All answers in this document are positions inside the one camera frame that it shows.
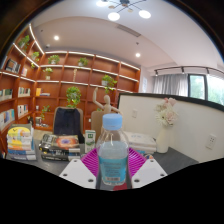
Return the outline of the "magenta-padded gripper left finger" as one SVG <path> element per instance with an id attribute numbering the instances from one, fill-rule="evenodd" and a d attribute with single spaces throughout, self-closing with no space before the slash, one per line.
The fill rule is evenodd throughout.
<path id="1" fill-rule="evenodd" d="M 97 189 L 100 187 L 98 174 L 98 155 L 93 149 L 81 159 L 72 159 L 60 177 L 84 188 Z"/>

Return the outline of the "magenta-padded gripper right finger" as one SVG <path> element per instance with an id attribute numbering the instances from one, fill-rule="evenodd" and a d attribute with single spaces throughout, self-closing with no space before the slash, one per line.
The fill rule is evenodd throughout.
<path id="1" fill-rule="evenodd" d="M 167 173 L 154 159 L 146 159 L 134 149 L 129 149 L 128 171 L 133 188 L 141 188 L 167 176 Z"/>

